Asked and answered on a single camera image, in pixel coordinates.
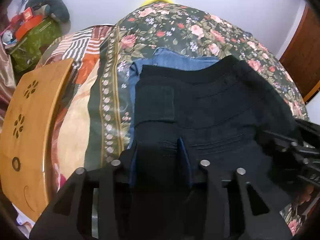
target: green bag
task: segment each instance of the green bag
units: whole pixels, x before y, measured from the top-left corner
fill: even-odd
[[[14,71],[17,73],[35,66],[42,55],[40,47],[48,47],[60,36],[59,24],[50,17],[29,30],[16,46],[8,49],[8,54],[14,59]]]

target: white wall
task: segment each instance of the white wall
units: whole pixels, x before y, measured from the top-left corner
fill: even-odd
[[[310,121],[320,125],[320,93],[307,104],[307,111]]]
[[[13,0],[8,17],[14,16],[20,0]],[[71,32],[95,24],[114,24],[145,0],[63,0],[70,12]],[[278,57],[295,32],[302,0],[173,0],[210,12],[251,32]]]
[[[300,24],[300,20],[302,18],[302,15],[303,15],[305,7],[306,7],[305,0],[300,0],[300,6],[298,8],[295,20],[294,20],[294,22],[293,22],[293,24],[291,26],[291,29],[288,32],[288,35],[287,35],[286,39],[284,40],[284,43],[282,44],[282,46],[280,47],[278,53],[276,54],[276,58],[280,59],[282,54],[284,54],[285,50],[289,46],[294,34],[296,33],[296,30],[297,30],[298,26]]]

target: curved wooden desk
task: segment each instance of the curved wooden desk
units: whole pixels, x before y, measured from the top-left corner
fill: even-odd
[[[72,58],[61,60],[24,74],[4,118],[0,140],[2,189],[33,221],[50,198],[50,131],[72,62]]]

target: floral comforter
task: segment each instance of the floral comforter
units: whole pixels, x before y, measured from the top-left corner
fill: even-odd
[[[233,55],[245,60],[275,88],[295,117],[308,120],[304,102],[290,75],[251,33],[194,8],[149,4],[120,20],[100,47],[98,78],[88,104],[91,121],[85,168],[98,168],[118,158],[127,148],[132,115],[129,67],[137,58],[152,57],[157,47],[189,57],[222,59]],[[301,225],[301,218],[294,211],[290,205],[281,213],[293,234]]]

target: metal bolt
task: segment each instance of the metal bolt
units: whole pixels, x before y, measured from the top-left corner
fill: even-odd
[[[209,162],[208,160],[202,160],[202,161],[200,161],[200,164],[201,164],[202,166],[204,166],[204,167],[207,167],[207,166],[210,165],[210,162]]]
[[[112,162],[111,162],[111,165],[112,166],[119,166],[121,164],[121,161],[119,161],[119,160],[113,160]]]
[[[80,167],[76,169],[76,174],[80,175],[82,173],[84,173],[84,168]]]
[[[244,175],[246,173],[245,169],[244,168],[238,168],[237,169],[237,172],[240,174],[240,175]]]

